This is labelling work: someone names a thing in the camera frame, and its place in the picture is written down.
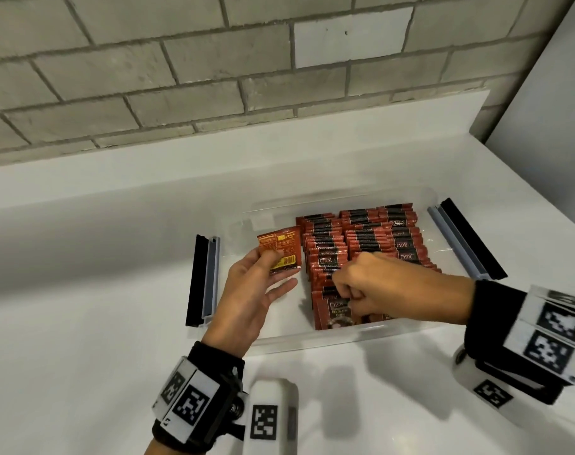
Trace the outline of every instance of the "clear plastic bin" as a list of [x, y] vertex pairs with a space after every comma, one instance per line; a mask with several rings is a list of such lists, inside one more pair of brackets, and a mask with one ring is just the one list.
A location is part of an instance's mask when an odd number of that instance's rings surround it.
[[[417, 226], [422, 231], [430, 259], [444, 273], [466, 275], [456, 255], [427, 212], [429, 206], [439, 203], [434, 190], [428, 187], [381, 191], [348, 189], [282, 198], [268, 203], [254, 204], [251, 210], [241, 214], [217, 217], [219, 236], [223, 240], [219, 293], [223, 290], [230, 266], [258, 245], [256, 236], [293, 226], [297, 216], [322, 212], [337, 214], [343, 209], [371, 208], [395, 203], [413, 203], [413, 209], [419, 216]], [[260, 338], [254, 342], [248, 354], [266, 354], [354, 342], [440, 325], [439, 323], [395, 319], [316, 331], [306, 271], [301, 271], [297, 278], [298, 286], [270, 307]], [[203, 334], [203, 328], [187, 329], [190, 338], [200, 338]]]

